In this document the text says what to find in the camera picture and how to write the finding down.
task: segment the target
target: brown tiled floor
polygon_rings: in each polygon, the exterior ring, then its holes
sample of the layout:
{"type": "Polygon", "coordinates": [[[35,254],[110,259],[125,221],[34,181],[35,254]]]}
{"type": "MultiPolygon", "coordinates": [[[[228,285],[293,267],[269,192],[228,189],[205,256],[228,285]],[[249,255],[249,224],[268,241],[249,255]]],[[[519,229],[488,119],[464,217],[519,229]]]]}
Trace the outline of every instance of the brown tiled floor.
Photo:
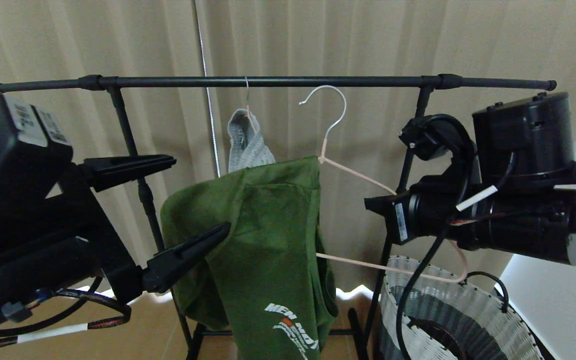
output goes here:
{"type": "MultiPolygon", "coordinates": [[[[55,298],[35,309],[29,322],[37,322],[55,314],[72,303],[55,298]]],[[[346,313],[349,306],[357,308],[363,317],[368,301],[358,297],[352,301],[338,301],[340,317],[336,328],[348,328],[346,313]]],[[[54,326],[115,316],[112,310],[87,304],[68,319],[54,326]]],[[[172,301],[158,303],[150,295],[142,296],[132,305],[128,324],[102,330],[70,333],[58,337],[16,344],[0,348],[0,360],[180,360],[186,358],[186,342],[172,301]]],[[[237,347],[231,336],[210,336],[203,340],[201,360],[235,360],[237,347]]],[[[353,360],[357,358],[350,336],[330,336],[322,358],[325,360],[353,360]]]]}

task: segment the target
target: green garment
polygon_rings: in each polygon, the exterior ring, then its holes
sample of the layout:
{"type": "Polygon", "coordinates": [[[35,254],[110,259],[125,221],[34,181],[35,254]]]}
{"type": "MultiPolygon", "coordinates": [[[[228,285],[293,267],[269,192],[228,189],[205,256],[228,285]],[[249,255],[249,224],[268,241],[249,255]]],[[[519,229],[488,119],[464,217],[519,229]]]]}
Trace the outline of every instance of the green garment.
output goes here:
{"type": "Polygon", "coordinates": [[[161,209],[164,242],[219,223],[230,234],[172,288],[181,312],[231,326],[244,360],[314,360],[338,315],[319,229],[316,157],[229,173],[176,192],[161,209]]]}

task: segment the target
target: black clothes rack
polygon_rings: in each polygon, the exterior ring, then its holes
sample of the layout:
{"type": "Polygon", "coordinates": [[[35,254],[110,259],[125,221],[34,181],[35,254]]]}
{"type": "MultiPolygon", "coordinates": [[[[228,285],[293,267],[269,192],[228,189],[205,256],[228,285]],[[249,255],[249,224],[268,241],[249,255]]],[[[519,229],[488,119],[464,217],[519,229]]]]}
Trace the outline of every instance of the black clothes rack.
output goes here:
{"type": "MultiPolygon", "coordinates": [[[[44,80],[30,82],[14,82],[1,84],[0,92],[35,91],[48,89],[85,89],[89,91],[106,91],[117,112],[123,139],[128,148],[128,155],[138,155],[135,138],[128,121],[126,105],[121,93],[122,88],[177,88],[177,87],[318,87],[320,85],[333,85],[336,87],[413,87],[419,88],[416,101],[415,117],[425,114],[430,94],[435,90],[455,89],[459,87],[482,87],[482,88],[507,88],[507,89],[539,89],[553,91],[557,86],[554,80],[523,80],[523,79],[487,79],[480,77],[462,77],[450,73],[442,73],[433,76],[317,76],[317,77],[117,77],[102,75],[87,75],[78,79],[67,80],[44,80]]],[[[406,151],[403,169],[399,179],[397,193],[406,191],[414,155],[410,150],[406,151]]],[[[157,214],[153,204],[153,192],[144,178],[137,180],[139,200],[143,205],[144,212],[148,217],[150,229],[157,245],[157,250],[164,249],[162,231],[157,221],[157,214]]],[[[386,265],[393,244],[385,241],[381,251],[379,264],[386,265]]],[[[368,360],[368,339],[375,321],[378,297],[384,284],[385,271],[380,269],[377,281],[374,285],[374,293],[368,308],[366,324],[361,327],[355,309],[348,310],[350,328],[336,329],[330,335],[352,336],[359,360],[368,360]]],[[[176,309],[183,330],[183,336],[188,345],[186,360],[196,360],[202,346],[204,337],[230,336],[231,331],[210,331],[204,324],[198,323],[194,333],[190,328],[186,317],[176,309]]]]}

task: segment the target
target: laundry basket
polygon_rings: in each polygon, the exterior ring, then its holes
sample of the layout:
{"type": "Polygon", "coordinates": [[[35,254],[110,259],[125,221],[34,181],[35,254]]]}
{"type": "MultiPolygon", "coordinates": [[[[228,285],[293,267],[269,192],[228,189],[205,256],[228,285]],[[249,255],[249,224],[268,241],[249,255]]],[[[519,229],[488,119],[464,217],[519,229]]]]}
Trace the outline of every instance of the laundry basket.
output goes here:
{"type": "MultiPolygon", "coordinates": [[[[413,272],[419,261],[392,256],[389,267],[413,272]]],[[[455,278],[429,265],[425,274],[455,278]]],[[[381,290],[381,343],[386,360],[403,359],[396,335],[397,304],[411,275],[389,271],[381,290]]],[[[542,360],[535,338],[503,301],[467,283],[419,278],[406,303],[402,335],[413,360],[542,360]]]]}

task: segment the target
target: curtain fold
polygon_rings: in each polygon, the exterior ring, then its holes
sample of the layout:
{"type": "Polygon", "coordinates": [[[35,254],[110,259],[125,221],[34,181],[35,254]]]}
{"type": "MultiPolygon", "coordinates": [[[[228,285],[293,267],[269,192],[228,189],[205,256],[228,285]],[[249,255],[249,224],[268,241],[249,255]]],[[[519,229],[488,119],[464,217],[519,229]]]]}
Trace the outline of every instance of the curtain fold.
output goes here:
{"type": "MultiPolygon", "coordinates": [[[[558,2],[0,0],[0,82],[105,76],[419,76],[557,80],[570,93],[576,134],[576,0],[558,2]]],[[[212,88],[217,160],[227,170],[226,124],[246,106],[245,88],[212,88]]],[[[278,161],[318,155],[343,102],[327,89],[305,105],[310,88],[251,88],[249,106],[278,161]]],[[[415,88],[342,88],[345,119],[329,135],[327,156],[391,188],[405,147],[397,134],[414,115],[415,88]]],[[[174,191],[214,178],[206,89],[124,89],[137,148],[165,153],[176,166],[147,178],[155,206],[174,191]]],[[[497,101],[532,96],[522,89],[435,91],[428,114],[460,119],[497,101]]],[[[75,161],[126,155],[110,96],[63,89],[11,93],[51,110],[75,149],[75,161]]],[[[415,160],[409,183],[448,166],[446,156],[415,160]]],[[[383,218],[363,198],[381,189],[326,164],[321,167],[321,225],[330,255],[377,262],[383,218]]],[[[153,237],[134,183],[97,194],[131,255],[144,265],[153,237]]],[[[421,259],[432,239],[395,246],[421,259]]],[[[446,246],[432,261],[458,272],[446,246]]],[[[467,254],[472,269],[500,274],[510,255],[467,254]]],[[[333,263],[338,287],[372,284],[375,271],[333,263]]]]}

